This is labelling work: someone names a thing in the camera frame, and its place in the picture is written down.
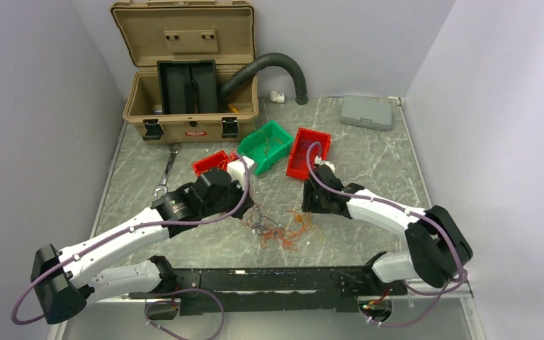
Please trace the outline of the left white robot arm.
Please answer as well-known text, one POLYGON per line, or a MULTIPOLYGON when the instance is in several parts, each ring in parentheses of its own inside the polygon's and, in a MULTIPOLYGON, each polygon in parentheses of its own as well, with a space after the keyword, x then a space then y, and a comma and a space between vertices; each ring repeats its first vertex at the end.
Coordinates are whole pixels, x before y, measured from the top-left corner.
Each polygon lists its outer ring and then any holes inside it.
POLYGON ((91 303, 126 293, 170 295, 178 287, 178 278, 165 256, 151 256, 135 265, 112 265, 206 222, 240 219, 252 205, 248 171, 214 168, 97 237, 63 249, 44 246, 35 253, 31 274, 43 319, 59 324, 91 303))

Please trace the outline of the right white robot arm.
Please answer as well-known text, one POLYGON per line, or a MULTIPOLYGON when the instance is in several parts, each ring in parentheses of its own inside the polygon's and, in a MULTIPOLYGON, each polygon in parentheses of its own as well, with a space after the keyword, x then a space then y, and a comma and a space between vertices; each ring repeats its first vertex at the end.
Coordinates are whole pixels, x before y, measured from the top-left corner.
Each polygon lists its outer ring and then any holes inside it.
POLYGON ((302 210, 368 222, 406 242, 406 250, 382 251, 363 266, 362 284, 371 294, 381 293, 390 283, 415 278, 443 288, 464 273, 465 264, 473 258, 471 246, 445 208, 413 208, 356 183, 345 186, 326 164, 310 169, 302 210))

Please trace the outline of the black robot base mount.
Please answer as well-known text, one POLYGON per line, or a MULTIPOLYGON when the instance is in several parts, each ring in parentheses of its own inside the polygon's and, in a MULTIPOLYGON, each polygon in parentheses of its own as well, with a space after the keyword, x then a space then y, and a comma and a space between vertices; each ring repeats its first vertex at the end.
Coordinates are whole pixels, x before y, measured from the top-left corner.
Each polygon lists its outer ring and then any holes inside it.
POLYGON ((334 310, 357 312, 358 302, 405 295, 402 283, 383 283, 362 266, 178 268, 182 316, 227 312, 334 310))

